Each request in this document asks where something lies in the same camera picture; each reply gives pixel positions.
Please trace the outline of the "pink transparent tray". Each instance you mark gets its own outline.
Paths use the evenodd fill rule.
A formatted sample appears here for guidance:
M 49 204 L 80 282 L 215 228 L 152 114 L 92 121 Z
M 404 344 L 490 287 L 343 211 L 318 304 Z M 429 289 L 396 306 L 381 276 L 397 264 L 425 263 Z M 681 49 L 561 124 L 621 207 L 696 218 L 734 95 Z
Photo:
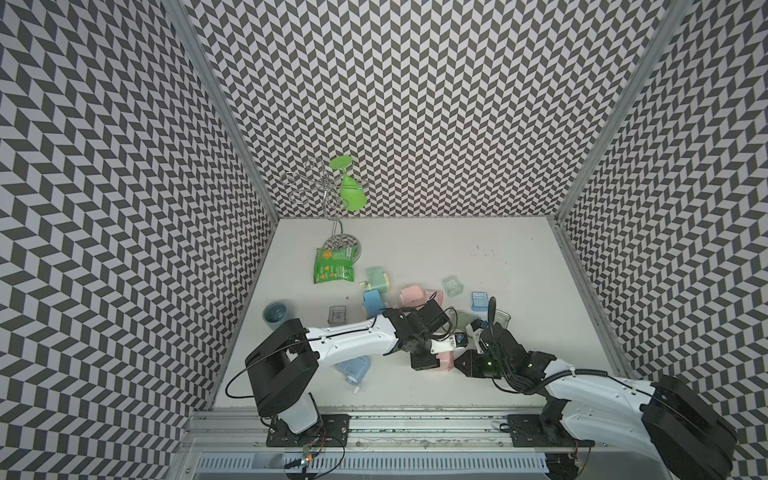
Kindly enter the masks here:
M 442 290 L 425 289 L 424 295 L 427 301 L 434 300 L 440 307 L 443 306 L 444 292 Z

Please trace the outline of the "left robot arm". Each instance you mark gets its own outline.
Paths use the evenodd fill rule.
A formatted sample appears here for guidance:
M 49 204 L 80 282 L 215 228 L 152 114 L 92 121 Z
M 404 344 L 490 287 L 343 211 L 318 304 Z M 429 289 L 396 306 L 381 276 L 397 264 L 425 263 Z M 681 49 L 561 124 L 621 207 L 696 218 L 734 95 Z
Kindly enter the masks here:
M 293 434 L 321 423 L 308 386 L 323 369 L 365 356 L 405 352 L 414 370 L 440 366 L 438 355 L 464 348 L 455 322 L 434 300 L 421 307 L 385 308 L 363 322 L 336 327 L 306 327 L 285 321 L 247 357 L 247 375 L 257 412 L 281 420 Z

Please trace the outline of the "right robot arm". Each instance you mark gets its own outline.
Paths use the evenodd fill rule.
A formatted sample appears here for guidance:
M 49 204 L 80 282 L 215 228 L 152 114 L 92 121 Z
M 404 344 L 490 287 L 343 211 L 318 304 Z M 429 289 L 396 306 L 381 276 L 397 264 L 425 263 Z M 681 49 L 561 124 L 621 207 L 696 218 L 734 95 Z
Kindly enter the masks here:
M 483 329 L 476 348 L 455 359 L 469 378 L 489 379 L 503 393 L 540 395 L 536 416 L 509 415 L 516 445 L 578 449 L 605 444 L 662 463 L 678 479 L 727 479 L 736 430 L 684 382 L 618 378 L 528 351 L 500 324 Z

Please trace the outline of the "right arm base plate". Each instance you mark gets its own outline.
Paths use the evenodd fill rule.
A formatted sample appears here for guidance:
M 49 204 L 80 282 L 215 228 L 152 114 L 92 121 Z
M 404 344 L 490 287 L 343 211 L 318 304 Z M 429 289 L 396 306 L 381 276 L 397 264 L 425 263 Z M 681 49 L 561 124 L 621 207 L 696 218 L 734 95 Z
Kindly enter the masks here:
M 578 440 L 561 425 L 545 423 L 534 414 L 508 415 L 499 430 L 509 435 L 515 447 L 576 449 L 595 445 L 593 440 Z

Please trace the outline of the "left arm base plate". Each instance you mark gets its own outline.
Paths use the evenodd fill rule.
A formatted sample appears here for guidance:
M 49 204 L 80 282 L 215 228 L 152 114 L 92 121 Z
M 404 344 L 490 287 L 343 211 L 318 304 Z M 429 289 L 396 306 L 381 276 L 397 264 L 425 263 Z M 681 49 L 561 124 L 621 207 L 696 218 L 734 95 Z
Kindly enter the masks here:
M 323 444 L 325 447 L 345 447 L 350 432 L 351 416 L 321 414 L 317 423 L 302 433 L 294 433 L 278 417 L 271 420 L 266 445 L 268 447 L 300 447 Z

